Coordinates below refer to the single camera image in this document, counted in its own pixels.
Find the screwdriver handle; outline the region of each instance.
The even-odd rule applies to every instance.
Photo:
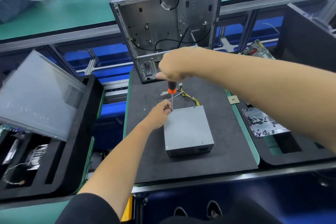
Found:
[[[176,93],[176,82],[168,81],[168,93],[175,94]]]

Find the person's left arm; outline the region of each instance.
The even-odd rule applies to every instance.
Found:
[[[158,103],[108,154],[78,194],[92,193],[103,198],[121,220],[148,136],[167,121],[170,109],[167,99]]]

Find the black shirt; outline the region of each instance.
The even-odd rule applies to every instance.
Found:
[[[242,198],[235,202],[229,213],[210,221],[191,217],[172,216],[161,224],[281,224],[256,202]],[[74,196],[55,222],[55,224],[119,224],[120,220],[113,208],[101,197],[83,193]]]

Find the black shoe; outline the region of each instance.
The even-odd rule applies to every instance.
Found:
[[[214,219],[218,216],[222,216],[222,210],[216,201],[209,201],[207,206],[207,216],[209,219]]]
[[[174,211],[174,216],[188,216],[186,211],[181,207],[177,207]]]

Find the human arm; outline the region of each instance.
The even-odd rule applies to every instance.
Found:
[[[135,176],[149,134],[168,119],[171,103],[158,103],[128,136],[103,160],[80,193],[102,197],[121,219],[134,185]]]
[[[164,54],[158,79],[197,76],[218,84],[291,131],[336,153],[336,74],[281,60],[179,48]]]

